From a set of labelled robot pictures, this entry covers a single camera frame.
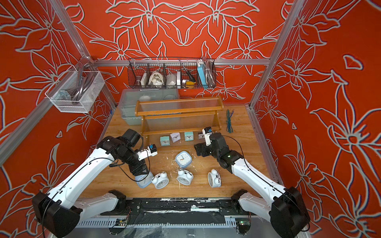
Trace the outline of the blue rounded alarm clock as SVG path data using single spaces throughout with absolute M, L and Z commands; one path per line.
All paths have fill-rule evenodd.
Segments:
M 175 156 L 175 161 L 181 169 L 185 169 L 192 163 L 192 156 L 188 152 L 182 151 Z
M 149 186 L 152 183 L 153 177 L 154 177 L 154 175 L 152 174 L 152 172 L 149 172 L 146 175 L 136 176 L 135 180 L 137 182 L 138 187 L 146 188 L 147 186 Z

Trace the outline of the teal square alarm clock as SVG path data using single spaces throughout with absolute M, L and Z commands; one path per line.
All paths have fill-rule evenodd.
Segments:
M 169 136 L 161 136 L 160 137 L 161 146 L 170 146 L 170 137 Z
M 185 141 L 193 141 L 194 133 L 192 131 L 184 132 Z

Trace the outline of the lilac square alarm clock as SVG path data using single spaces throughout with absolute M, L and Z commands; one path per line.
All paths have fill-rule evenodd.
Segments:
M 177 141 L 181 140 L 181 134 L 179 132 L 171 133 L 170 138 L 171 138 L 173 143 L 176 143 Z

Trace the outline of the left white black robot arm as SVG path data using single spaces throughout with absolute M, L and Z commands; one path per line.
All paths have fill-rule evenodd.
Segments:
M 120 168 L 127 164 L 130 173 L 148 178 L 150 164 L 145 162 L 157 155 L 157 147 L 135 149 L 144 138 L 129 129 L 122 136 L 103 138 L 90 156 L 59 185 L 47 193 L 39 192 L 32 199 L 33 210 L 43 231 L 49 231 L 56 238 L 63 238 L 82 221 L 102 213 L 125 213 L 127 197 L 110 190 L 105 195 L 80 201 L 78 198 L 91 182 L 108 166 Z

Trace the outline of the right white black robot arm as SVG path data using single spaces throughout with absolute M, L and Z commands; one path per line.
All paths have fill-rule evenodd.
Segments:
M 286 188 L 254 168 L 242 152 L 231 150 L 225 137 L 210 127 L 202 130 L 204 142 L 194 146 L 198 156 L 213 156 L 219 165 L 242 179 L 260 196 L 256 197 L 241 189 L 232 199 L 243 211 L 253 213 L 269 221 L 282 238 L 294 238 L 310 228 L 310 216 L 300 192 Z

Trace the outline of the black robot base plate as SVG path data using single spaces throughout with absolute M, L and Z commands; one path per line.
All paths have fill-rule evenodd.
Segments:
M 235 226 L 254 213 L 244 211 L 230 198 L 134 198 L 126 208 L 101 213 L 126 218 L 130 225 Z

